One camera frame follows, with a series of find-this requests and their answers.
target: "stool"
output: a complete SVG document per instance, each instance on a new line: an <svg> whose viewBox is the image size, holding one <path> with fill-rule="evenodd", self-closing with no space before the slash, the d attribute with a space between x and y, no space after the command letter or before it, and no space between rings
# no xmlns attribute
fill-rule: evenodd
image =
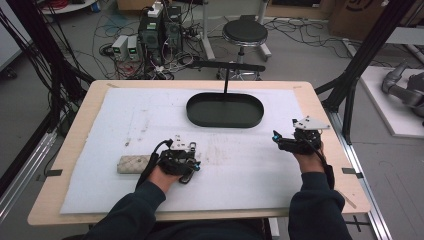
<svg viewBox="0 0 424 240"><path fill-rule="evenodd" d="M266 41L268 31L262 24L254 20L239 19L225 24L224 29L222 30L222 36L228 42L240 46L236 63L243 64L244 47L260 46ZM231 77L229 76L228 79L245 80L245 76L247 76L251 78L249 80L261 80L259 72L248 72L233 69L230 73L233 75ZM225 76L222 76L221 74L225 74L225 72L219 69L217 74L218 79L225 79Z"/></svg>

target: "person's hand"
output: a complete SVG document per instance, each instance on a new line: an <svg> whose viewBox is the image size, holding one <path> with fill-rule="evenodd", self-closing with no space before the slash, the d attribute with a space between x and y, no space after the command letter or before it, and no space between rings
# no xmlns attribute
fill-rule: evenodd
<svg viewBox="0 0 424 240"><path fill-rule="evenodd" d="M168 192L171 185L176 182L181 176L174 176L166 174L160 169L159 166L156 166L150 176L147 178L150 182L158 186L163 193Z"/></svg>
<svg viewBox="0 0 424 240"><path fill-rule="evenodd" d="M323 142L321 142L321 149L318 151L325 158ZM293 154L293 155L299 162L301 173L324 172L324 167L322 166L321 159L318 157L316 153L313 153L311 155L301 155L301 154Z"/></svg>

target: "black oval tray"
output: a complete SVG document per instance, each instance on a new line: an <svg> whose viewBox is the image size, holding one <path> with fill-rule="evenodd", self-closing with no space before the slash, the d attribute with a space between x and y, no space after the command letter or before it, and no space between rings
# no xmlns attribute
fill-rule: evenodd
<svg viewBox="0 0 424 240"><path fill-rule="evenodd" d="M239 93L199 93L187 102L188 119L201 127L251 128L264 115L261 101Z"/></svg>

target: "wooden table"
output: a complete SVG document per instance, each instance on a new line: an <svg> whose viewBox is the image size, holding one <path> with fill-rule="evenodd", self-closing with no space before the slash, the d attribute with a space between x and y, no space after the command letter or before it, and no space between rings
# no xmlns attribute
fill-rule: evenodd
<svg viewBox="0 0 424 240"><path fill-rule="evenodd" d="M61 176L48 177L31 210L28 222L31 225L59 225L96 223L105 214L60 214L60 208L65 199L75 163L84 147L85 141L99 112L105 94L109 88L184 88L184 89L219 89L222 81L118 81L99 80L94 82L84 99L75 121L52 166L63 169ZM293 90L299 102L302 113L313 116L322 122L330 124L321 102L308 82L284 81L231 81L229 89L286 89ZM333 165L336 177L336 187L346 199L343 213L366 213L370 204L354 174L344 174L342 168L351 168L342 146L333 129L322 134L325 142L325 154L329 164ZM157 220L189 220L213 218L243 218L243 217L282 217L288 216L288 208L281 209L249 209L221 210L196 212L158 213Z"/></svg>

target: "cardboard box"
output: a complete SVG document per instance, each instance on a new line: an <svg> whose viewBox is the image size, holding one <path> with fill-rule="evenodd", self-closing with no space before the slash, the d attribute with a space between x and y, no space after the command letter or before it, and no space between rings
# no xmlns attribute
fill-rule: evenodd
<svg viewBox="0 0 424 240"><path fill-rule="evenodd" d="M364 40L384 11L381 0L335 0L328 22L330 35Z"/></svg>
<svg viewBox="0 0 424 240"><path fill-rule="evenodd" d="M151 7L155 0L117 0L117 3L119 10L141 10L144 7Z"/></svg>
<svg viewBox="0 0 424 240"><path fill-rule="evenodd" d="M265 16L284 18L305 18L305 19L328 19L331 12L322 11L320 7L299 7L274 5L272 1L268 3Z"/></svg>

